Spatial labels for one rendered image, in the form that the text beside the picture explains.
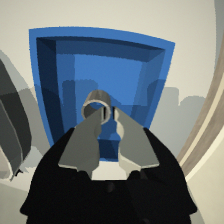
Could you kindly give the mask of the grey metal bushing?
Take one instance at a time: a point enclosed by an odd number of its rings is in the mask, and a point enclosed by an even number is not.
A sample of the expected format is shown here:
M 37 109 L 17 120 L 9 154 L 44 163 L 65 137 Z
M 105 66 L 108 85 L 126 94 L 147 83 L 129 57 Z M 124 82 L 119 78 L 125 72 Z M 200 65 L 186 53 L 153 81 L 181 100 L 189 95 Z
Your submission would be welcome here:
M 84 105 L 82 106 L 81 109 L 81 115 L 83 117 L 83 119 L 85 120 L 87 117 L 89 117 L 91 114 L 93 114 L 95 111 L 97 111 L 97 109 L 94 109 L 91 107 L 91 105 L 89 103 L 92 102 L 99 102 L 103 105 L 105 105 L 106 107 L 106 120 L 104 120 L 102 122 L 102 124 L 106 123 L 111 116 L 111 99 L 110 96 L 108 95 L 107 92 L 103 91 L 103 90 L 93 90 L 92 92 L 90 92 L 84 102 Z M 108 109 L 108 111 L 107 111 Z

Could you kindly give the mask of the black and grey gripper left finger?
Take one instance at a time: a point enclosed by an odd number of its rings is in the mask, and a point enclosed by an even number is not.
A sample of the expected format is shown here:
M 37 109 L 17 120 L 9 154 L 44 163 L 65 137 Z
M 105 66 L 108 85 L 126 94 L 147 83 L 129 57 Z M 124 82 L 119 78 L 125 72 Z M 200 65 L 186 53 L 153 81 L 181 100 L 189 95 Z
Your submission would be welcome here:
M 20 213 L 28 216 L 38 197 L 51 186 L 77 179 L 78 171 L 86 171 L 92 180 L 100 161 L 97 138 L 102 132 L 106 107 L 102 106 L 74 128 L 70 128 L 42 157 L 32 177 L 29 193 Z

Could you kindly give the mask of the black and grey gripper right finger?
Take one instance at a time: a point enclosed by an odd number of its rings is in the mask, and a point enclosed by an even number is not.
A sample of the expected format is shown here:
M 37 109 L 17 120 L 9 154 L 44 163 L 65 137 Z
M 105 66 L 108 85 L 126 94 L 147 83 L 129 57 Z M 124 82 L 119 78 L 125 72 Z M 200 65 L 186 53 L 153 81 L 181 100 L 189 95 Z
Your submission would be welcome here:
M 119 166 L 126 171 L 126 177 L 131 171 L 138 170 L 141 179 L 159 182 L 173 190 L 189 215 L 196 213 L 198 209 L 189 194 L 184 173 L 171 151 L 148 128 L 116 106 L 113 107 L 113 119 L 122 139 L 119 142 Z

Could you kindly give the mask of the blue crate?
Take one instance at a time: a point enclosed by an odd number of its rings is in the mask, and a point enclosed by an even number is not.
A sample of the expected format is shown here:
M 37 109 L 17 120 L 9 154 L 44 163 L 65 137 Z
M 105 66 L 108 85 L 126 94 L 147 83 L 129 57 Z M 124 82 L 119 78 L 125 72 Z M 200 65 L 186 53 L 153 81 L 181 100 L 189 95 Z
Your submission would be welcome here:
M 110 119 L 99 134 L 100 161 L 118 162 L 121 137 L 112 107 L 150 128 L 171 64 L 175 43 L 97 27 L 29 29 L 35 93 L 50 147 L 84 119 L 90 92 L 111 99 Z

